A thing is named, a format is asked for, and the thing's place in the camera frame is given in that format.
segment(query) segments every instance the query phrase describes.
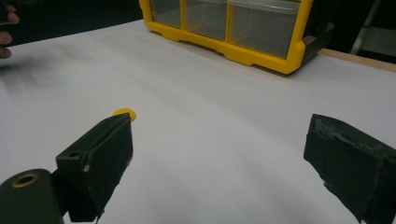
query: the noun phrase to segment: human hand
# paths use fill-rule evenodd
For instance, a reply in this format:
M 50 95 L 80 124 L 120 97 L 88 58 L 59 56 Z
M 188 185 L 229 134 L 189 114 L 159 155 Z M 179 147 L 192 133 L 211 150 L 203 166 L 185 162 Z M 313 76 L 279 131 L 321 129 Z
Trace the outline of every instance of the human hand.
M 16 11 L 15 7 L 10 4 L 4 4 L 4 7 L 8 12 L 7 14 L 8 21 L 0 22 L 0 25 L 17 24 L 20 21 L 20 18 L 18 17 L 17 14 L 15 14 Z M 0 45 L 9 44 L 11 43 L 11 41 L 12 41 L 12 36 L 8 32 L 0 31 Z M 5 59 L 9 57 L 11 57 L 11 51 L 9 49 L 0 47 L 0 59 Z

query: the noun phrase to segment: finger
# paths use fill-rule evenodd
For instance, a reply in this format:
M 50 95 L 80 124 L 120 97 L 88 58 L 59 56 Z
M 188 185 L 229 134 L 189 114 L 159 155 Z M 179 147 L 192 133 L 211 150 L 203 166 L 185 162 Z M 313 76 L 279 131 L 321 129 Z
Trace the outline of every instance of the finger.
M 11 57 L 11 50 L 0 48 L 0 59 L 6 59 Z
M 0 31 L 0 45 L 9 44 L 12 41 L 12 36 L 8 32 Z

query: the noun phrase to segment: dark background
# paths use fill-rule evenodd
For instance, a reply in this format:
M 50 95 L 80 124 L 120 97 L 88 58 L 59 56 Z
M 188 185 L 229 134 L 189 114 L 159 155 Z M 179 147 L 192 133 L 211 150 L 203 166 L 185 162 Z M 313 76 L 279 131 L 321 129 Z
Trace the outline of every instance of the dark background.
M 41 0 L 40 5 L 18 6 L 18 25 L 1 26 L 13 36 L 12 45 L 71 35 L 142 19 L 138 0 Z M 349 53 L 375 0 L 339 0 L 328 49 Z M 396 30 L 396 1 L 383 0 L 373 26 Z M 359 55 L 396 63 L 395 57 Z
M 0 27 L 12 34 L 10 46 L 143 18 L 138 0 L 44 0 L 38 5 L 17 6 L 17 14 L 19 24 Z

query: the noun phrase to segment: white surface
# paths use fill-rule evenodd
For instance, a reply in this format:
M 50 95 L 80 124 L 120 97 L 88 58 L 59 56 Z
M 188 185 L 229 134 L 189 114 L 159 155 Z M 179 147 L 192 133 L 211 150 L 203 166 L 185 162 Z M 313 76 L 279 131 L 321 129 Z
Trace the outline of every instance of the white surface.
M 54 171 L 101 119 L 137 113 L 133 161 L 100 223 L 357 223 L 303 159 L 311 115 L 396 147 L 391 72 L 317 56 L 280 77 L 142 21 L 11 49 L 0 62 L 0 181 Z

